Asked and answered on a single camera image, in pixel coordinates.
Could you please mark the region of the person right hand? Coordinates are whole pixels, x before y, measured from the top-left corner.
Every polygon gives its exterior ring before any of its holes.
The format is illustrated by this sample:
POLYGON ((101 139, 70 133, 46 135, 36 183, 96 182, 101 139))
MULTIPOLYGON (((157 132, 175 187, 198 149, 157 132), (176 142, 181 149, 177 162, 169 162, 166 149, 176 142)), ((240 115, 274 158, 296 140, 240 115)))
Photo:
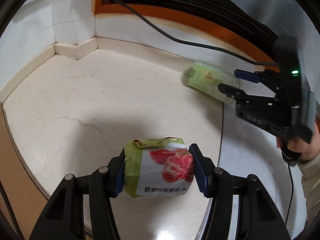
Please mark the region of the person right hand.
POLYGON ((310 161, 319 154, 319 141, 319 130, 317 124, 315 124, 314 133, 309 144, 299 137, 295 137, 287 140, 287 148, 292 152, 300 153, 301 161, 310 161))

